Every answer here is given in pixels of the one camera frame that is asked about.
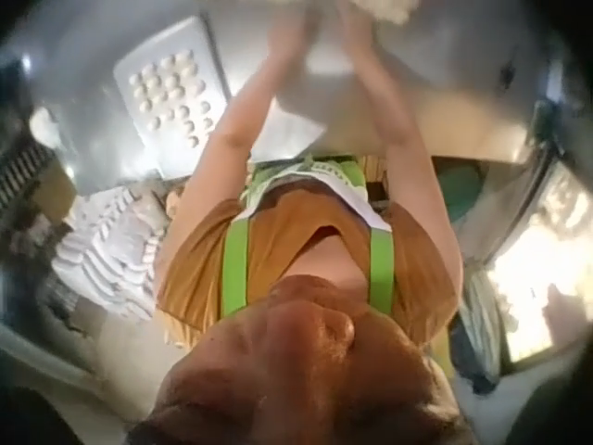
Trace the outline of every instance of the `oven window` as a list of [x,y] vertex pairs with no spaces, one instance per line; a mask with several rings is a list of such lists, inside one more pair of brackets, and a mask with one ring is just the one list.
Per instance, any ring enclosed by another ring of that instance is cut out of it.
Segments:
[[593,197],[562,164],[536,211],[488,276],[512,362],[559,350],[593,319]]

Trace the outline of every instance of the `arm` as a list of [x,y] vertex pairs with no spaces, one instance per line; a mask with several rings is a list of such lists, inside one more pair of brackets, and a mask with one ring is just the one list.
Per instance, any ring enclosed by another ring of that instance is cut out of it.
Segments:
[[345,0],[338,2],[346,50],[385,143],[389,198],[407,210],[431,237],[453,285],[461,291],[459,244],[416,121],[398,82],[374,50],[372,19]]
[[231,101],[185,186],[158,254],[158,283],[175,252],[204,218],[222,201],[237,199],[243,192],[249,152],[272,100],[307,54],[310,24],[309,14],[283,13],[276,18],[268,57]]

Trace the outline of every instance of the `hand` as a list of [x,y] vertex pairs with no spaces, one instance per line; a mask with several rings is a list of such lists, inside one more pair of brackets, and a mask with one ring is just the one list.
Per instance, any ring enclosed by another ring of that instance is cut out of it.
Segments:
[[372,54],[374,50],[373,18],[350,0],[336,0],[341,22],[342,42],[350,57]]
[[270,57],[296,64],[307,55],[319,24],[319,13],[312,7],[283,6],[274,17],[269,33]]

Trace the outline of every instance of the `work table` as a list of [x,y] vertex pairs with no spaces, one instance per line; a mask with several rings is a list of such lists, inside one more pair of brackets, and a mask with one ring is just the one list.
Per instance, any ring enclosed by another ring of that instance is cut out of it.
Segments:
[[[303,150],[378,153],[381,144],[338,39],[331,2],[307,68],[282,92],[252,159],[290,159]],[[36,105],[56,118],[60,156],[79,193],[163,177],[147,155],[113,78],[114,65],[142,41],[204,14],[222,77],[235,95],[267,54],[272,6],[235,0],[49,1],[15,31],[8,49],[31,64]],[[425,2],[403,27],[382,23],[385,59],[404,84],[434,156],[523,162],[533,106],[547,76],[543,40],[520,2]],[[499,72],[512,64],[509,89]],[[195,166],[180,166],[179,175]]]

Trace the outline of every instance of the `apron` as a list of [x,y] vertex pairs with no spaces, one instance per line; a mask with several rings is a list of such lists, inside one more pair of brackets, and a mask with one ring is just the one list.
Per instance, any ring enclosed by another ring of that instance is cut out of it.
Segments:
[[375,213],[367,200],[364,174],[355,160],[314,161],[307,158],[288,167],[272,167],[254,173],[243,199],[246,208],[232,221],[222,257],[221,315],[226,317],[247,305],[247,244],[249,218],[266,192],[278,184],[312,178],[327,184],[371,229],[369,304],[391,315],[394,295],[394,250],[391,227]]

